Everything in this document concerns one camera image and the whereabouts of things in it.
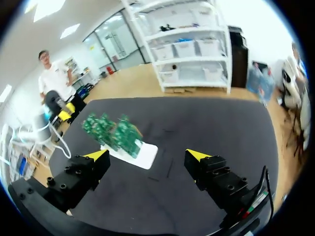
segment black cabinet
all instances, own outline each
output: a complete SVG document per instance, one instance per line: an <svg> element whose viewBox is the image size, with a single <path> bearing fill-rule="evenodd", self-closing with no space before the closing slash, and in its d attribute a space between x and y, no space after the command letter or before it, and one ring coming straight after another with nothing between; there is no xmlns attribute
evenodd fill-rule
<svg viewBox="0 0 315 236"><path fill-rule="evenodd" d="M242 29L229 26L232 44L232 87L245 88L248 70L248 48Z"/></svg>

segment stack of circuit boards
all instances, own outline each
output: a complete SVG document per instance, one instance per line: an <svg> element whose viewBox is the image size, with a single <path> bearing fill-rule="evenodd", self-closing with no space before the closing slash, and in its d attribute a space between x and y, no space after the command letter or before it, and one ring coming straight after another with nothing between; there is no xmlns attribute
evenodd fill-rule
<svg viewBox="0 0 315 236"><path fill-rule="evenodd" d="M121 148L133 158L137 158L142 146L142 135L137 127L129 122L127 116L123 115L116 124L108 119L107 114L100 118L90 114L83 122L82 128L102 146L106 144L115 151Z"/></svg>

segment white box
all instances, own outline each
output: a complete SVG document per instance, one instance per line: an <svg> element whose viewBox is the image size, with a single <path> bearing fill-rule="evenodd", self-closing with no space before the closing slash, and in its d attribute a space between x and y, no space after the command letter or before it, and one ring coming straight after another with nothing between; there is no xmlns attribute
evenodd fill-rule
<svg viewBox="0 0 315 236"><path fill-rule="evenodd" d="M215 13L208 8L199 8L194 10L197 23L200 26L208 26L211 28L218 27Z"/></svg>
<svg viewBox="0 0 315 236"><path fill-rule="evenodd" d="M221 56L221 45L218 39L202 39L196 41L198 42L202 56Z"/></svg>
<svg viewBox="0 0 315 236"><path fill-rule="evenodd" d="M174 46L180 58L196 56L193 40L174 43Z"/></svg>
<svg viewBox="0 0 315 236"><path fill-rule="evenodd" d="M167 60L174 58L172 44L165 44L159 47L152 48L158 60Z"/></svg>
<svg viewBox="0 0 315 236"><path fill-rule="evenodd" d="M178 67L174 70L171 65L165 65L159 74L164 83L176 83L179 79L178 70Z"/></svg>
<svg viewBox="0 0 315 236"><path fill-rule="evenodd" d="M223 67L220 63L211 63L209 65L203 66L205 72L205 77L207 81L212 82L222 82L223 79Z"/></svg>

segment black mat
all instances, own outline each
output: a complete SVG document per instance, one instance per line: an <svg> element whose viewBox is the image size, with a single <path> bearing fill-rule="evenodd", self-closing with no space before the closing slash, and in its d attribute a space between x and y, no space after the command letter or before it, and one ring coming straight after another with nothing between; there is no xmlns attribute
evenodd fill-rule
<svg viewBox="0 0 315 236"><path fill-rule="evenodd" d="M95 192L88 192L74 217L117 232L175 233L201 236L219 229L225 216L205 192L200 192L184 167L185 149L222 155L232 170L247 177L254 187L263 165L276 190L278 154L268 111L257 102L219 98L131 98L90 102L66 132L72 155L99 149L81 128L94 112L112 120L129 116L144 135L157 145L157 157L144 170L111 157L111 167ZM50 159L52 174L65 167L66 158L56 150ZM261 214L268 217L269 205Z"/></svg>

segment white foam block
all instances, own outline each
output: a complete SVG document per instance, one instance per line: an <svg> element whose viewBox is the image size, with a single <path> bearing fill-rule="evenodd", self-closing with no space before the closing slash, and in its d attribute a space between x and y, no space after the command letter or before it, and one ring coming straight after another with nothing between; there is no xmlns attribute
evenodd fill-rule
<svg viewBox="0 0 315 236"><path fill-rule="evenodd" d="M118 151L113 150L110 146L104 145L100 147L101 150L109 150L109 154L114 156L122 161L128 162L129 164L138 166L143 169L150 169L153 161L157 155L158 147L152 144L147 144L143 142L142 147L139 151L137 158L133 158L123 149L119 149Z"/></svg>

